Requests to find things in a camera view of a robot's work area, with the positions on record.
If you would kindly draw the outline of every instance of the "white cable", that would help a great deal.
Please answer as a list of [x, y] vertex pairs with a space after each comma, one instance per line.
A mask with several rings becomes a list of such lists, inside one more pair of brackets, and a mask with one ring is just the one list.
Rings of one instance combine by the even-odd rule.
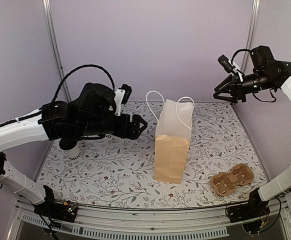
[[155, 90], [151, 90], [151, 91], [148, 91], [147, 94], [145, 95], [145, 101], [146, 101], [146, 104], [148, 106], [148, 108], [150, 109], [151, 113], [153, 114], [153, 116], [155, 117], [157, 123], [159, 123], [159, 119], [157, 118], [157, 116], [155, 115], [154, 111], [152, 111], [150, 105], [149, 105], [149, 102], [148, 102], [148, 95], [150, 93], [156, 93], [158, 94], [161, 98], [162, 98], [162, 101], [163, 101], [163, 107], [165, 107], [165, 99], [164, 99], [164, 96], [162, 96], [162, 94], [158, 91], [155, 91]]
[[185, 125], [188, 129], [192, 130], [192, 128], [191, 128], [191, 127], [192, 127], [192, 118], [191, 118], [191, 127], [189, 127], [188, 125], [186, 125], [186, 124], [184, 123], [184, 121], [181, 120], [181, 118], [179, 117], [179, 114], [178, 114], [178, 103], [179, 103], [182, 99], [190, 99], [190, 100], [192, 101], [192, 103], [193, 103], [192, 111], [193, 111], [194, 108], [195, 108], [195, 101], [194, 101], [191, 97], [189, 97], [189, 96], [183, 96], [183, 97], [179, 98], [179, 100], [176, 102], [176, 105], [175, 105], [175, 112], [176, 112], [176, 116], [177, 116], [177, 118], [180, 120], [181, 123], [183, 123], [183, 125]]
[[229, 61], [228, 61], [229, 64], [231, 64], [232, 67], [234, 67], [234, 70], [236, 70], [236, 72], [238, 73], [239, 78], [240, 78], [240, 82], [243, 82], [244, 80], [242, 78], [242, 74], [240, 73], [241, 72], [241, 69], [240, 69], [239, 65], [236, 64], [234, 61], [232, 61], [232, 63], [231, 63], [231, 60], [232, 60], [232, 58], [229, 59]]
[[26, 187], [27, 187], [27, 176], [24, 175], [24, 186], [23, 186], [21, 189], [19, 189], [18, 191], [14, 191], [14, 194], [17, 194], [17, 193], [21, 192], [21, 191], [24, 190]]
[[[40, 192], [40, 191], [37, 191], [37, 193], [39, 193], [39, 194], [40, 194], [40, 197], [41, 197], [41, 199], [42, 199], [43, 197], [42, 197], [42, 194], [41, 194], [41, 192]], [[36, 202], [34, 202], [33, 204], [34, 204], [34, 205], [37, 205], [37, 203], [41, 202], [41, 199], [40, 199], [40, 200], [38, 200], [38, 201], [36, 201]]]
[[285, 191], [283, 191], [283, 190], [282, 190], [282, 188], [281, 188], [281, 186], [280, 186], [280, 183], [279, 183], [279, 181], [278, 181], [278, 178], [277, 178], [277, 177], [275, 178], [275, 180], [276, 180], [276, 183], [277, 183], [277, 185], [279, 186], [279, 188], [280, 188], [281, 192], [283, 192], [283, 193], [285, 193], [285, 194], [288, 194], [287, 192], [285, 192]]
[[3, 176], [0, 175], [0, 181], [4, 180], [4, 179], [6, 179], [6, 178], [8, 178], [8, 177], [10, 177], [10, 176], [14, 176], [14, 175], [13, 175], [13, 174], [10, 174], [10, 175], [3, 175]]

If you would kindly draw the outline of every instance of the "floral tablecloth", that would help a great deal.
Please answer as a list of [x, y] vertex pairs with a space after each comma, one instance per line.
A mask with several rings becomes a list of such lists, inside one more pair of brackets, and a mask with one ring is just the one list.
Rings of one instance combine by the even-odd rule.
[[[151, 103], [156, 114], [161, 103]], [[130, 102], [128, 114], [139, 114], [148, 128], [138, 140], [108, 136], [79, 143], [81, 157], [71, 160], [55, 141], [37, 182], [50, 186], [59, 200], [80, 204], [134, 209], [177, 209], [224, 205], [244, 201], [267, 181], [260, 160], [236, 113], [228, 103], [196, 103], [193, 130], [180, 185], [154, 180], [156, 120], [145, 103]], [[211, 177], [247, 164], [254, 180], [221, 197]]]

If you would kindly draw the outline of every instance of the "white rope handle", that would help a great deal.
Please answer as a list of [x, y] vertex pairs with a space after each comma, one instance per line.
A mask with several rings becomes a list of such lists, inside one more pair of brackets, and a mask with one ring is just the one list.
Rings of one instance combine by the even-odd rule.
[[193, 111], [194, 108], [195, 108], [195, 101], [194, 101], [191, 97], [189, 97], [189, 96], [183, 96], [183, 97], [179, 98], [179, 100], [176, 102], [176, 105], [175, 105], [175, 112], [176, 112], [177, 119], [179, 119], [180, 122], [181, 122], [183, 125], [185, 125], [188, 129], [192, 130], [192, 128], [191, 128], [191, 127], [192, 127], [192, 119], [191, 119], [191, 127], [189, 127], [188, 125], [186, 125], [186, 124], [184, 123], [184, 121], [181, 120], [181, 118], [179, 117], [179, 114], [178, 114], [178, 103], [179, 103], [182, 99], [190, 99], [190, 100], [192, 101], [192, 103], [193, 103], [192, 111]]
[[21, 192], [22, 190], [24, 190], [27, 187], [27, 176], [24, 175], [24, 186], [22, 188], [20, 188], [18, 191], [14, 191], [14, 194], [17, 194], [19, 192]]
[[150, 105], [149, 105], [149, 102], [148, 102], [148, 95], [150, 93], [156, 93], [158, 94], [161, 98], [162, 98], [162, 101], [163, 101], [163, 107], [165, 106], [165, 99], [164, 99], [164, 96], [162, 96], [162, 94], [158, 91], [155, 91], [155, 90], [151, 90], [151, 91], [148, 91], [147, 94], [145, 95], [145, 101], [146, 101], [146, 104], [148, 106], [148, 108], [150, 109], [151, 113], [153, 114], [153, 116], [155, 117], [157, 123], [159, 122], [159, 119], [157, 118], [157, 116], [155, 115], [154, 111], [152, 111]]
[[280, 183], [279, 183], [279, 181], [278, 181], [278, 178], [277, 178], [277, 177], [275, 178], [275, 180], [276, 180], [276, 183], [277, 183], [277, 185], [279, 186], [279, 188], [280, 188], [281, 192], [282, 192], [282, 193], [284, 193], [284, 194], [288, 194], [287, 192], [283, 191], [283, 189], [281, 188], [281, 186], [280, 186]]

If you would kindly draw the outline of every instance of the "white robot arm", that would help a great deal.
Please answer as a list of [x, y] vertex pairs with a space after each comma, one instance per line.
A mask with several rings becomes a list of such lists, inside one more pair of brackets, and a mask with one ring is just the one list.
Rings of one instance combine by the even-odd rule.
[[[85, 67], [103, 70], [111, 80], [112, 89], [99, 83], [87, 83], [76, 100], [69, 103], [56, 101], [67, 77]], [[67, 143], [82, 139], [96, 140], [104, 138], [105, 134], [135, 140], [148, 124], [139, 115], [131, 117], [121, 113], [121, 104], [128, 101], [131, 92], [131, 87], [126, 84], [115, 90], [110, 74], [100, 66], [89, 64], [72, 70], [61, 81], [50, 103], [0, 124], [0, 184], [27, 198], [35, 206], [36, 213], [74, 222], [77, 213], [75, 206], [68, 201], [56, 203], [51, 188], [37, 184], [19, 172], [6, 159], [3, 151], [37, 141], [61, 139]]]
[[[291, 101], [291, 62], [275, 60], [268, 46], [259, 46], [252, 50], [240, 49], [239, 52], [249, 52], [254, 69], [250, 75], [239, 75], [238, 71], [224, 55], [219, 57], [219, 63], [230, 74], [215, 89], [213, 97], [232, 103], [238, 100], [246, 101], [246, 94], [258, 93], [262, 90], [281, 89]], [[247, 204], [227, 208], [231, 222], [244, 221], [269, 213], [269, 200], [291, 191], [291, 166], [277, 177], [250, 193]]]

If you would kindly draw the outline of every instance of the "brown paper bag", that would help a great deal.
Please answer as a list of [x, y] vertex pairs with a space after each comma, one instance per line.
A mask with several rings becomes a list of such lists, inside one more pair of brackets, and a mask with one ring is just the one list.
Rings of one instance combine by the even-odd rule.
[[[163, 109], [160, 118], [154, 114], [148, 103], [148, 94], [157, 93], [162, 97]], [[179, 102], [191, 99], [192, 102]], [[182, 97], [177, 102], [167, 99], [157, 91], [149, 91], [146, 102], [155, 119], [155, 156], [154, 180], [172, 184], [180, 184], [190, 146], [192, 131], [192, 113], [194, 101], [190, 97]]]

